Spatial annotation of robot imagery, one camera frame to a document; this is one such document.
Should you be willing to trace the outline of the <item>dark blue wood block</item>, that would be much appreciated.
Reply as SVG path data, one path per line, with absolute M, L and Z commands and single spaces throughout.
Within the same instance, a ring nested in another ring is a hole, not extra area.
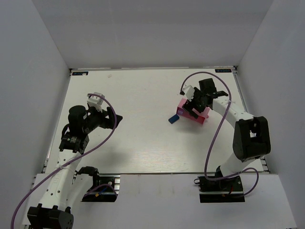
M 176 121 L 178 121 L 179 119 L 180 119 L 179 115 L 175 114 L 175 115 L 173 115 L 172 117 L 170 117 L 170 118 L 168 119 L 168 121 L 169 121 L 170 124 L 173 124 L 173 123 L 175 123 Z

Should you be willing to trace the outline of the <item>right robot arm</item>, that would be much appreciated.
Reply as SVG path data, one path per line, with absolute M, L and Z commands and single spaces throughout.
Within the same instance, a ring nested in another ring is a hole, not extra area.
M 268 121 L 265 117 L 254 116 L 236 105 L 229 91 L 216 89 L 212 78 L 201 80 L 199 86 L 182 86 L 180 94 L 187 98 L 183 109 L 195 119 L 205 108 L 220 114 L 222 119 L 216 134 L 225 121 L 234 128 L 233 153 L 217 168 L 215 180 L 237 176 L 250 163 L 271 152 Z

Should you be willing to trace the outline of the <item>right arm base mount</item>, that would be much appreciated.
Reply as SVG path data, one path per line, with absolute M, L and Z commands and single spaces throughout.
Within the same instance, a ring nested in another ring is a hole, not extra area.
M 239 176 L 218 181 L 207 180 L 204 176 L 194 180 L 199 187 L 201 203 L 242 203 L 244 190 Z

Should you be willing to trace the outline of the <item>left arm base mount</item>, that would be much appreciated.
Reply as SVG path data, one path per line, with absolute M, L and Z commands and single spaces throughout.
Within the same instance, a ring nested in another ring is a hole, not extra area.
M 90 188 L 82 198 L 82 202 L 114 203 L 120 189 L 120 175 L 102 175 L 97 168 L 82 167 L 77 175 L 86 174 L 91 177 Z

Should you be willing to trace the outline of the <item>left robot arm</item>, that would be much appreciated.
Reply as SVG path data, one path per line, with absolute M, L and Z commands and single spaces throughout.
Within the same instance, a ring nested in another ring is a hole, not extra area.
M 110 107 L 100 105 L 85 108 L 76 105 L 69 109 L 68 124 L 62 130 L 56 167 L 59 172 L 50 183 L 35 207 L 30 207 L 27 218 L 33 229 L 70 229 L 73 212 L 86 191 L 98 184 L 98 169 L 82 167 L 77 170 L 80 156 L 89 142 L 89 133 L 98 127 L 114 129 L 123 119 L 113 114 Z

